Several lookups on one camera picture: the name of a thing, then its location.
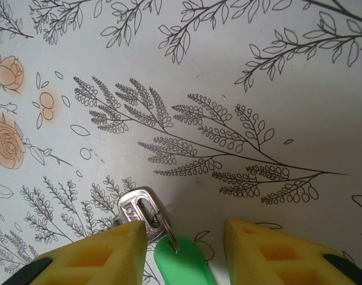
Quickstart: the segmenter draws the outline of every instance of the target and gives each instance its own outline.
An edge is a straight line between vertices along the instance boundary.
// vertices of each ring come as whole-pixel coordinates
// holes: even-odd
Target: floral wallpaper
[[[362,1],[0,0],[0,284],[138,186],[218,284],[230,218],[362,268]]]

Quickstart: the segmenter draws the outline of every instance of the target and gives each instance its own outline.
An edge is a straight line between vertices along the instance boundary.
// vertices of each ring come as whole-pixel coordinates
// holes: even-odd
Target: key ring
[[[164,219],[164,218],[161,216],[160,212],[158,212],[158,213],[156,214],[156,217],[157,217],[157,218],[159,219],[159,221],[164,225],[165,231],[167,232],[167,236],[170,238],[170,241],[171,241],[171,242],[169,243],[170,247],[172,248],[172,250],[173,250],[176,254],[178,254],[179,251],[180,251],[180,245],[179,245],[176,237],[174,236],[172,230],[170,229],[170,226],[169,226],[167,220]]]
[[[171,241],[169,243],[170,247],[175,253],[178,253],[180,251],[179,243],[172,233],[166,217],[160,214],[160,204],[152,191],[153,190],[149,187],[140,187],[121,196],[118,200],[119,212],[117,216],[113,218],[113,226],[118,226],[130,221],[141,220],[145,223],[148,244],[167,235]],[[153,208],[155,211],[154,217],[157,217],[161,223],[159,227],[153,227],[150,221],[148,221],[143,210],[138,205],[140,199],[147,200]]]

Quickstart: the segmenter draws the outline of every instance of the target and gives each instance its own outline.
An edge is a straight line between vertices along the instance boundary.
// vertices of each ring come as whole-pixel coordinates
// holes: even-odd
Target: fern drawing
[[[151,163],[176,166],[169,170],[155,170],[162,176],[190,176],[210,173],[225,183],[219,191],[235,197],[261,197],[266,204],[284,202],[309,202],[319,198],[313,181],[320,175],[339,174],[306,167],[292,166],[266,154],[265,144],[273,139],[275,129],[259,114],[243,104],[237,104],[233,114],[222,105],[199,95],[188,94],[191,105],[175,105],[173,118],[160,95],[131,79],[132,87],[116,84],[113,94],[96,77],[94,84],[74,77],[78,84],[75,98],[90,108],[91,121],[98,129],[111,134],[129,131],[130,124],[140,124],[162,133],[154,143],[140,141],[139,146],[152,152]],[[175,121],[194,126],[210,142],[200,142],[172,131]],[[239,121],[241,128],[232,127]],[[261,159],[246,155],[251,149]],[[244,173],[222,172],[224,159],[232,157],[241,161]],[[261,196],[261,187],[276,184],[276,192]]]

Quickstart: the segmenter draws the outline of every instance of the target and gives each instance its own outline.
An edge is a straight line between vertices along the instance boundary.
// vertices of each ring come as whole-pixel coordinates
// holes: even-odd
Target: orange rose drawing
[[[26,147],[23,134],[15,124],[15,128],[0,122],[0,164],[9,169],[18,169],[23,162]]]
[[[0,63],[0,85],[9,90],[17,92],[17,89],[23,83],[24,69],[20,61],[9,56]]]

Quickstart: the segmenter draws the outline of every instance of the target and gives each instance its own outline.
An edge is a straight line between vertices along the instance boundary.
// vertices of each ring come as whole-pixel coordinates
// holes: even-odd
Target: green key tag
[[[154,259],[166,285],[215,285],[199,248],[191,240],[178,236],[180,251],[176,254],[169,245],[170,238],[161,239]]]

